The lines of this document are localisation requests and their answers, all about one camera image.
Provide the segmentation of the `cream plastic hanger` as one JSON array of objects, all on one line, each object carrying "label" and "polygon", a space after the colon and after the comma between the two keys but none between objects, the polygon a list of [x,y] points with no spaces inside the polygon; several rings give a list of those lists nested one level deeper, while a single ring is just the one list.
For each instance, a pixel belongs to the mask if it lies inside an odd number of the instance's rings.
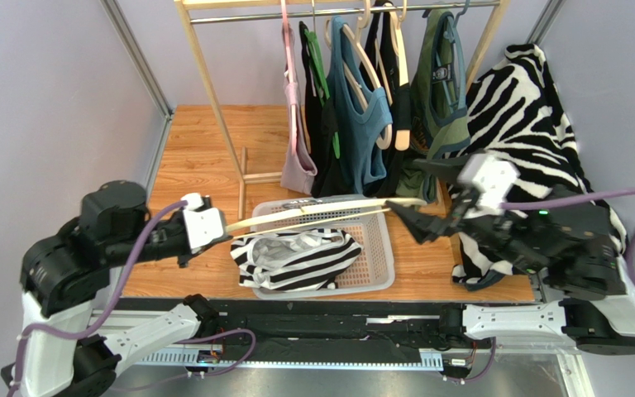
[{"label": "cream plastic hanger", "polygon": [[314,205],[302,206],[299,208],[287,209],[278,213],[271,213],[261,216],[256,216],[241,220],[229,224],[225,227],[225,232],[231,234],[232,232],[245,229],[248,227],[254,227],[265,223],[278,222],[290,218],[299,218],[302,216],[308,216],[313,214],[333,213],[340,211],[347,211],[359,208],[372,208],[372,207],[384,207],[388,201],[397,203],[402,206],[424,206],[426,201],[420,198],[364,198],[357,200],[332,202],[332,203],[319,203]]}]

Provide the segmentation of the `black white striped tank top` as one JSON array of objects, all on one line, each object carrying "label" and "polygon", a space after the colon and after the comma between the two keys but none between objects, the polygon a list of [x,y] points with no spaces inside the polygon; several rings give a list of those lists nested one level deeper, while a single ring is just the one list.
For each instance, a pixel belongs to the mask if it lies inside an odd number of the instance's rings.
[{"label": "black white striped tank top", "polygon": [[356,262],[362,250],[344,230],[314,228],[242,237],[232,242],[230,255],[243,287],[306,292],[337,289],[337,277]]}]

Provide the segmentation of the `lilac tank top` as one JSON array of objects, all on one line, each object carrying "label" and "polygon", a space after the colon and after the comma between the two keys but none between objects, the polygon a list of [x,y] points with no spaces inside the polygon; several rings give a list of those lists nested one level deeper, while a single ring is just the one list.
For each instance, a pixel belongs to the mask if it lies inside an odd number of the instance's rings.
[{"label": "lilac tank top", "polygon": [[284,93],[289,122],[289,144],[280,185],[295,192],[310,194],[317,175],[317,166],[308,153],[305,142],[301,91],[294,56],[294,33],[290,25],[283,28],[283,41],[286,55]]}]

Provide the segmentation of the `pink plastic hanger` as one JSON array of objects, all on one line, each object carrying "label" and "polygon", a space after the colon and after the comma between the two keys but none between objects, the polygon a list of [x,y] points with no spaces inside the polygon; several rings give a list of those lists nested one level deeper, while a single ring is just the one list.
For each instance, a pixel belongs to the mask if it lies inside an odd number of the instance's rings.
[{"label": "pink plastic hanger", "polygon": [[286,66],[284,76],[287,84],[284,88],[289,110],[289,148],[292,155],[296,155],[298,151],[298,84],[295,78],[294,68],[294,49],[292,44],[292,29],[289,24],[287,2],[280,0],[282,32],[284,39],[284,52],[286,56]]}]

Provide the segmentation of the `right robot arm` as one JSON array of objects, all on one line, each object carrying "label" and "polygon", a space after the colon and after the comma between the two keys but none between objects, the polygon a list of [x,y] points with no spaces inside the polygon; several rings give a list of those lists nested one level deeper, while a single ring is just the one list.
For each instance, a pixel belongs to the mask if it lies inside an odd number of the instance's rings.
[{"label": "right robot arm", "polygon": [[413,204],[387,201],[418,243],[462,234],[515,270],[540,275],[562,298],[543,304],[487,307],[448,304],[439,333],[472,341],[509,337],[517,342],[573,342],[583,352],[635,355],[635,274],[628,255],[611,239],[605,192],[573,194],[556,186],[533,203],[506,197],[519,173],[489,154],[419,160],[430,173],[447,170],[461,187],[443,218]]}]

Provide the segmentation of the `olive green tank top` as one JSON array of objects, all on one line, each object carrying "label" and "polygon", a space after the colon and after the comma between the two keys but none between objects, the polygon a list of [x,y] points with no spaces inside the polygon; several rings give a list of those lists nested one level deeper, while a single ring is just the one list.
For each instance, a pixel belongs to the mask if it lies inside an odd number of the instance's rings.
[{"label": "olive green tank top", "polygon": [[455,15],[429,12],[410,90],[410,149],[416,156],[438,160],[469,144],[466,87],[458,81],[465,73]]}]

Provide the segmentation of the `light wooden hanger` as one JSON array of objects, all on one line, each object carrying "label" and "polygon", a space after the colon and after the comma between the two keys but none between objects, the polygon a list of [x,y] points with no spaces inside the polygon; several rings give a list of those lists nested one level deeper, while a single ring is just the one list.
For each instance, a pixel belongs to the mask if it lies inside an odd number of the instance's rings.
[{"label": "light wooden hanger", "polygon": [[393,3],[384,3],[384,7],[389,7],[389,10],[384,12],[384,15],[389,15],[389,21],[387,22],[385,17],[382,18],[382,35],[384,35],[387,31],[390,34],[391,45],[395,55],[395,65],[398,69],[398,78],[393,84],[390,83],[389,77],[392,76],[392,74],[386,69],[386,65],[384,64],[380,51],[379,42],[375,42],[376,59],[377,65],[379,66],[378,71],[382,76],[382,83],[384,84],[384,89],[389,103],[389,110],[392,113],[393,138],[391,143],[394,144],[396,151],[406,151],[409,148],[410,140],[410,127],[405,126],[405,120],[408,119],[408,114],[402,109],[402,106],[405,106],[408,103],[405,98],[405,89],[410,87],[407,56],[403,42],[403,33],[401,30],[401,22],[404,20],[406,15],[406,5],[407,2],[404,1],[403,12],[399,15],[397,13],[397,7]]}]

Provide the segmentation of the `blue tank top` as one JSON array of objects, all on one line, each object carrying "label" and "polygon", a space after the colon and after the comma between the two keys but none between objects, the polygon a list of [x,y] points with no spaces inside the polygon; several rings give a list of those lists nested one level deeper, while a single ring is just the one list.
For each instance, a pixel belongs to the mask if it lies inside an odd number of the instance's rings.
[{"label": "blue tank top", "polygon": [[[342,30],[344,25],[349,26],[339,16],[326,24],[331,51],[327,83],[337,115],[342,172],[352,191],[363,194],[366,185],[386,176],[376,139],[388,124],[393,124],[393,120],[384,87],[372,89],[365,67]],[[368,101],[365,111],[360,109],[356,93],[346,80],[344,64],[349,66],[363,88]]]}]

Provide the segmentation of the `teal plastic hanger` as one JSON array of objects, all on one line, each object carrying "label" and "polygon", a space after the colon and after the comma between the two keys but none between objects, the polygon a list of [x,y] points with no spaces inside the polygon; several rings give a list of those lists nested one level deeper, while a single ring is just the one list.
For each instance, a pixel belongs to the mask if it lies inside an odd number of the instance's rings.
[{"label": "teal plastic hanger", "polygon": [[459,117],[466,110],[466,88],[461,81],[466,65],[458,22],[469,6],[466,1],[456,13],[446,9],[426,13],[425,83],[430,107],[439,118]]}]

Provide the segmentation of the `green plastic hanger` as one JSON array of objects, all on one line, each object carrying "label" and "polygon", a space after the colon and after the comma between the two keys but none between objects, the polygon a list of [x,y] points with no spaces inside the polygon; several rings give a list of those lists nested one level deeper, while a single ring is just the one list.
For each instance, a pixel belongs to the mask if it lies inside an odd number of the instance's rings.
[{"label": "green plastic hanger", "polygon": [[337,115],[328,88],[317,34],[303,22],[299,24],[298,32],[306,79],[303,110],[308,127],[311,156],[316,163],[326,162],[328,158],[339,159],[341,145]]}]

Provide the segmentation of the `cream hanger under blue top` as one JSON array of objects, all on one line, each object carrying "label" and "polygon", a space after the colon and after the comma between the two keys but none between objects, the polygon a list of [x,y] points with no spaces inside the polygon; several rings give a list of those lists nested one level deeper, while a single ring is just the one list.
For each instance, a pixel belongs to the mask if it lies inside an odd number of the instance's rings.
[{"label": "cream hanger under blue top", "polygon": [[[348,41],[352,44],[352,47],[358,57],[361,60],[361,64],[365,67],[365,72],[371,82],[372,89],[381,88],[382,84],[378,78],[376,70],[372,65],[369,57],[365,53],[365,50],[360,43],[360,34],[363,29],[365,29],[369,23],[371,18],[371,5],[370,1],[364,1],[364,10],[361,16],[357,17],[357,28],[356,32],[354,32],[348,25],[344,25],[342,30],[346,33]],[[355,75],[351,72],[351,69],[347,64],[343,65],[344,73],[346,76],[346,80],[349,82],[350,86],[353,88],[356,93],[356,97],[360,104],[360,109],[365,111],[368,107],[368,101],[364,95],[363,88],[357,81]],[[383,133],[380,134],[376,139],[376,145],[381,150],[387,150],[390,147],[391,141],[393,138],[393,125],[388,124]]]}]

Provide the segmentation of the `white plastic basket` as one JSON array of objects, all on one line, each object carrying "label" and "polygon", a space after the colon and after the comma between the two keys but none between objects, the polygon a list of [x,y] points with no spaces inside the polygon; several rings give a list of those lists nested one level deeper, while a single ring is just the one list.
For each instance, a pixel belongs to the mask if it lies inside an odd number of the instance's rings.
[{"label": "white plastic basket", "polygon": [[255,295],[260,299],[323,299],[329,296],[360,294],[387,289],[395,280],[394,253],[385,213],[379,206],[303,215],[251,226],[250,231],[263,232],[278,227],[288,230],[303,230],[311,227],[340,229],[352,235],[362,246],[362,251],[355,262],[336,278],[335,289],[306,292],[258,289]]}]

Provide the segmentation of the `zebra print blanket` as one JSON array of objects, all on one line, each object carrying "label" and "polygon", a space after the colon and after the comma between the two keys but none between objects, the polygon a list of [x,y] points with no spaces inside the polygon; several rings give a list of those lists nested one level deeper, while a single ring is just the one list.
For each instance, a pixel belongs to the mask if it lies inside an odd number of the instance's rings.
[{"label": "zebra print blanket", "polygon": [[[504,59],[472,85],[466,102],[470,144],[455,157],[484,152],[513,163],[519,177],[508,202],[591,192],[575,133],[539,47],[508,47]],[[507,275],[545,270],[547,285],[578,299],[625,293],[618,263],[626,250],[627,232],[605,201],[508,212],[522,218],[522,257],[500,259],[461,233],[462,262],[451,273],[455,283],[473,291]]]}]

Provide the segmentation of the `wooden clothes rack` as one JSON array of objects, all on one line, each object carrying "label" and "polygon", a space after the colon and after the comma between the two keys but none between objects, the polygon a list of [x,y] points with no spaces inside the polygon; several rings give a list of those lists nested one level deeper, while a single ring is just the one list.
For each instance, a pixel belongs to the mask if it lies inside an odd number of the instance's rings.
[{"label": "wooden clothes rack", "polygon": [[[407,12],[413,11],[431,11],[435,9],[446,8],[460,8],[462,13],[466,13],[468,9],[474,7],[489,7],[491,13],[488,21],[482,31],[477,46],[470,58],[470,62],[466,69],[466,85],[464,89],[469,89],[474,83],[476,75],[480,70],[480,67],[484,61],[486,52],[488,51],[491,43],[502,23],[504,15],[510,6],[509,1],[439,1],[430,4],[423,5],[411,5],[409,6],[406,1],[402,1],[395,6],[383,6],[372,7],[370,1],[364,1],[361,7],[350,8],[328,8],[324,10],[311,9],[306,12],[294,12],[289,13],[288,7],[295,5],[307,5],[307,1],[175,1],[174,5],[179,14],[181,26],[184,29],[184,33],[187,37],[190,49],[193,54],[193,59],[197,66],[197,70],[203,81],[205,92],[208,96],[212,112],[215,116],[217,125],[220,128],[222,139],[227,148],[230,160],[232,161],[233,169],[236,173],[238,181],[238,198],[237,198],[237,216],[240,220],[246,217],[246,186],[249,184],[271,184],[280,181],[282,174],[280,172],[269,172],[251,174],[247,171],[247,149],[242,147],[239,151],[236,150],[231,133],[228,130],[226,119],[222,110],[222,105],[217,97],[212,77],[210,75],[206,58],[203,54],[201,44],[198,39],[197,32],[194,27],[196,25],[214,24],[223,22],[248,22],[248,21],[264,21],[280,19],[282,26],[288,25],[287,20],[290,18],[302,18],[308,16],[320,16],[320,17],[333,17],[344,15],[356,15],[357,16],[357,30],[361,31],[365,29],[369,22],[368,17],[377,12],[391,12],[397,13],[397,23],[395,29],[398,31],[401,28],[402,22],[407,16]],[[235,8],[251,8],[251,7],[279,7],[280,12],[277,14],[250,14],[241,15],[235,17],[205,17],[205,18],[193,18],[192,12],[206,11],[206,10],[224,10]]]}]

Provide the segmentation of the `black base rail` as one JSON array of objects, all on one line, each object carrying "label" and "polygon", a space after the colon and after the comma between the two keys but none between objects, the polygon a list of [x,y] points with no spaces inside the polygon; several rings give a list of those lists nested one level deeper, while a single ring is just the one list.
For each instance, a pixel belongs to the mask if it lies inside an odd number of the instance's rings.
[{"label": "black base rail", "polygon": [[219,318],[205,331],[245,328],[249,336],[231,336],[223,357],[248,354],[250,361],[406,364],[419,350],[488,353],[492,342],[476,342],[441,328],[447,304],[363,300],[210,299]]}]

